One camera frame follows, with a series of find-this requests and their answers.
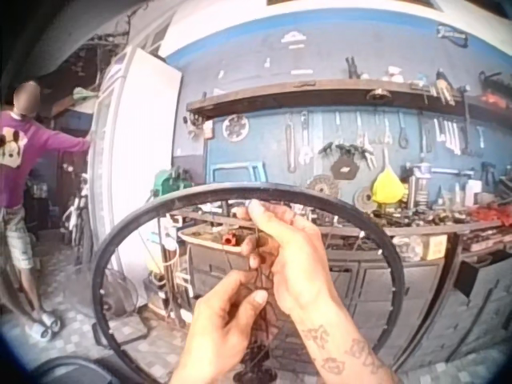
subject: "man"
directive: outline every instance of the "man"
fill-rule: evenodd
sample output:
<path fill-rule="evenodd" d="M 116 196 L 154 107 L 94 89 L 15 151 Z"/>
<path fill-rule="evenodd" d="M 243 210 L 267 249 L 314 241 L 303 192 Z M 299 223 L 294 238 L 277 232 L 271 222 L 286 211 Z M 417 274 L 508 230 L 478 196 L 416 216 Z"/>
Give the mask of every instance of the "man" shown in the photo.
<path fill-rule="evenodd" d="M 4 110 L 0 115 L 0 300 L 25 321 L 31 336 L 49 341 L 61 324 L 41 305 L 30 238 L 23 220 L 23 191 L 28 173 L 46 151 L 86 151 L 90 142 L 48 130 L 37 123 L 33 117 L 39 108 L 39 95 L 36 82 L 21 84 L 14 92 L 13 110 Z M 34 308 L 32 314 L 20 302 L 10 280 L 7 272 L 10 261 L 18 270 L 22 287 Z"/>

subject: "red object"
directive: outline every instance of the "red object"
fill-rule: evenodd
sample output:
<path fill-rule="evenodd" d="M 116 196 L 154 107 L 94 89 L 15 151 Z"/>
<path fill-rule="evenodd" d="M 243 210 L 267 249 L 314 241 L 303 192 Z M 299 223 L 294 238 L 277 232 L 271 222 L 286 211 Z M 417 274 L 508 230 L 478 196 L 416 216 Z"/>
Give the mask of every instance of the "red object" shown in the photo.
<path fill-rule="evenodd" d="M 479 207 L 471 211 L 471 217 L 480 222 L 499 220 L 504 226 L 512 225 L 512 206 Z"/>
<path fill-rule="evenodd" d="M 234 234 L 225 234 L 222 236 L 222 244 L 224 246 L 236 246 L 237 238 Z"/>
<path fill-rule="evenodd" d="M 488 102 L 489 104 L 494 104 L 496 106 L 499 106 L 500 108 L 505 109 L 507 107 L 506 100 L 504 98 L 500 98 L 499 96 L 496 96 L 495 94 L 485 93 L 481 100 L 483 102 Z"/>

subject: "mickey mouse print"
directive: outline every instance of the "mickey mouse print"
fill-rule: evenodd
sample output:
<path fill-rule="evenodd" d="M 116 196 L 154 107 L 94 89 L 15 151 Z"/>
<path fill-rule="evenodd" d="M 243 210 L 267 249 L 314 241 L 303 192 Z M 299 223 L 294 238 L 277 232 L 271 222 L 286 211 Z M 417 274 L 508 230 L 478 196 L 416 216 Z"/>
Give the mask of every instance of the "mickey mouse print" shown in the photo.
<path fill-rule="evenodd" d="M 27 138 L 20 130 L 3 127 L 0 133 L 0 165 L 20 167 L 26 142 Z"/>

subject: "plaid shorts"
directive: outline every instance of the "plaid shorts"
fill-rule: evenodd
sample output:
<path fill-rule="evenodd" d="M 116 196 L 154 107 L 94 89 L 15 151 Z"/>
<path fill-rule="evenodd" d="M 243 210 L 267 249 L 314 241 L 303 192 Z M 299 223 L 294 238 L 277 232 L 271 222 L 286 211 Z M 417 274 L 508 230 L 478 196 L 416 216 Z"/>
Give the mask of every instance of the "plaid shorts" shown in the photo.
<path fill-rule="evenodd" d="M 34 266 L 24 218 L 25 210 L 22 206 L 0 208 L 0 268 L 7 267 L 9 253 L 17 268 L 29 269 Z"/>

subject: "purple shirt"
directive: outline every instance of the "purple shirt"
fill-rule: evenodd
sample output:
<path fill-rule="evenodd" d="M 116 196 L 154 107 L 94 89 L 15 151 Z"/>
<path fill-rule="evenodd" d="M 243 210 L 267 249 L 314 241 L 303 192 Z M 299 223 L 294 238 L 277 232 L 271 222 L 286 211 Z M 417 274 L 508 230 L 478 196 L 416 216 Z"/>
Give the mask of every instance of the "purple shirt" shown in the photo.
<path fill-rule="evenodd" d="M 0 208 L 23 203 L 25 181 L 47 150 L 81 152 L 90 143 L 56 130 L 48 130 L 33 119 L 18 120 L 9 111 L 0 115 Z"/>

